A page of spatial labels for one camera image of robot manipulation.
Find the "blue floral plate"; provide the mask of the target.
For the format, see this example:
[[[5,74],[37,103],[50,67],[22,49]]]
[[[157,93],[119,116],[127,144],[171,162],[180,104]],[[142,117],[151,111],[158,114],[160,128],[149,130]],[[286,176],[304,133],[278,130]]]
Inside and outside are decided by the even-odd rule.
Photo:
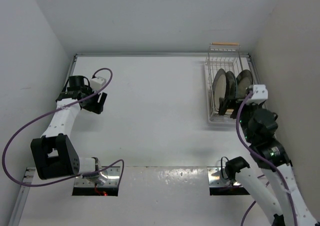
[[[230,103],[236,97],[236,77],[232,71],[226,72],[225,101],[226,108],[229,109]]]

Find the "dark rim cream plate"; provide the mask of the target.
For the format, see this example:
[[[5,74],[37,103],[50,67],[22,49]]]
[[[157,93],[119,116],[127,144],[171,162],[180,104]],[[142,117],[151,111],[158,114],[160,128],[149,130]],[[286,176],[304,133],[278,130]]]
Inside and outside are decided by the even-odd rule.
[[[224,99],[226,94],[226,86],[227,86],[226,72],[224,69],[219,69],[214,77],[212,83],[212,98],[214,103],[214,108],[216,111],[219,110],[220,107],[220,98]]]

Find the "black patterned rim plate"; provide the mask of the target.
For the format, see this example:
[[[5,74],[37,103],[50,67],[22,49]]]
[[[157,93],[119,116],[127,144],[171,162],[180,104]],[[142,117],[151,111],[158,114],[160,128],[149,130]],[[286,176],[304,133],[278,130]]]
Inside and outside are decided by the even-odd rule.
[[[245,98],[247,88],[253,84],[252,73],[249,70],[245,69],[239,73],[239,75],[236,78],[236,81],[237,81],[236,97]]]

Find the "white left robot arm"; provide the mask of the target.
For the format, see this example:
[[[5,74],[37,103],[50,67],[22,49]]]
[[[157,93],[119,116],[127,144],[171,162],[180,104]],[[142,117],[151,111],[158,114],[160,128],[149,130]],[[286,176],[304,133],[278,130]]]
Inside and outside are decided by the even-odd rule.
[[[30,148],[38,176],[42,180],[73,176],[80,171],[80,158],[70,141],[75,119],[82,109],[95,114],[103,111],[106,93],[96,93],[108,81],[103,77],[70,76],[56,99],[58,112],[40,138]]]

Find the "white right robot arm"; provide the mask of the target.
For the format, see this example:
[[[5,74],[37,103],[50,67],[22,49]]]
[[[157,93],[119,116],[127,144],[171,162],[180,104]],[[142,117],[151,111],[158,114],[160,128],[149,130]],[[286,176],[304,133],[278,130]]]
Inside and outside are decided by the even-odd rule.
[[[263,210],[272,226],[318,226],[320,223],[308,210],[298,189],[292,162],[284,146],[275,138],[277,113],[246,98],[220,100],[220,109],[230,107],[236,120],[239,140],[261,169],[272,187],[270,192],[255,176],[243,157],[228,160],[225,174],[230,181],[239,182]]]

